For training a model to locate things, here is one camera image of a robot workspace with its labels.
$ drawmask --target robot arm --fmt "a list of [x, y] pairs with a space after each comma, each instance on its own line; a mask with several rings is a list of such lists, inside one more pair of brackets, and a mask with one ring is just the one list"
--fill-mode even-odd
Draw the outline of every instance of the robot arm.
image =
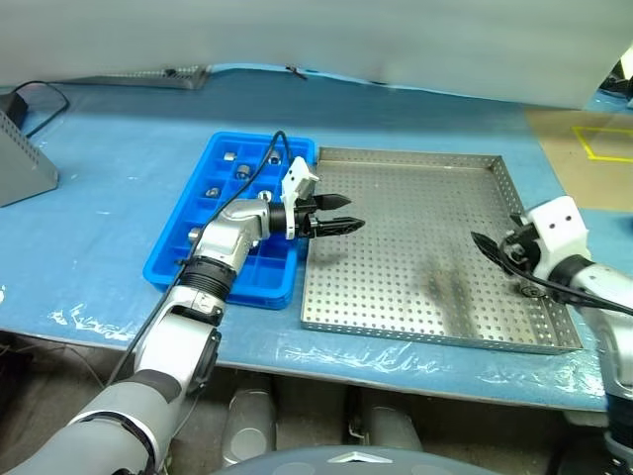
[[134, 374], [108, 386], [9, 473], [153, 475], [160, 470], [185, 398], [210, 380], [226, 297], [250, 249], [275, 232], [286, 238], [344, 235], [364, 225], [354, 218], [320, 222], [314, 216], [317, 209], [350, 201], [313, 196], [317, 177], [301, 157], [287, 176], [292, 179], [284, 179], [283, 204], [232, 201], [190, 234], [194, 249], [152, 316]]
[[473, 233], [480, 250], [508, 274], [573, 305], [597, 338], [607, 398], [613, 474], [633, 473], [633, 279], [592, 262], [588, 230], [569, 196], [514, 217], [518, 229], [497, 246]]

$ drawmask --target gray device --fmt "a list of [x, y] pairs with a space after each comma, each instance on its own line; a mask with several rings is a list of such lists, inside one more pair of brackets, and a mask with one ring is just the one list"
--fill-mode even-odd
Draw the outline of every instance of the gray device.
[[0, 206], [57, 187], [52, 162], [0, 111]]

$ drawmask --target white wall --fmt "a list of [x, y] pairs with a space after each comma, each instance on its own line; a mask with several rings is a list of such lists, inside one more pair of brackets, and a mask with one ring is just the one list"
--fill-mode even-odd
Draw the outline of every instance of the white wall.
[[633, 42], [632, 0], [0, 0], [0, 84], [293, 63], [581, 107]]

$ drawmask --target blue plastic tray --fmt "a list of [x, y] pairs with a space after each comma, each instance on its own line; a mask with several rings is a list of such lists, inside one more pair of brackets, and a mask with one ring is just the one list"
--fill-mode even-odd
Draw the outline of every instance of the blue plastic tray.
[[[164, 291], [178, 271], [177, 261], [187, 257], [190, 243], [187, 234], [201, 227], [214, 210], [243, 184], [235, 178], [237, 168], [246, 164], [251, 170], [262, 159], [272, 136], [220, 132], [211, 137], [202, 158], [176, 204], [167, 224], [154, 245], [142, 274], [156, 288]], [[315, 144], [308, 139], [288, 138], [291, 153], [315, 164]], [[255, 198], [262, 190], [273, 192], [273, 201], [281, 201], [281, 180], [290, 167], [281, 139], [275, 149], [282, 160], [267, 163], [259, 176], [239, 198]], [[225, 160], [234, 152], [235, 160]], [[205, 196], [207, 190], [219, 188], [218, 198]], [[297, 240], [274, 234], [246, 257], [241, 272], [228, 295], [234, 304], [266, 309], [282, 309], [292, 298], [298, 258]]]

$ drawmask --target stainless steel tray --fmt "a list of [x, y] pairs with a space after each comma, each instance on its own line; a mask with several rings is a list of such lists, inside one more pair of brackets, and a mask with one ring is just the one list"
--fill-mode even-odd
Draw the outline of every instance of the stainless steel tray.
[[523, 211], [500, 156], [322, 148], [320, 193], [360, 231], [310, 242], [302, 324], [494, 349], [582, 348], [564, 306], [520, 294], [470, 232], [499, 240]]

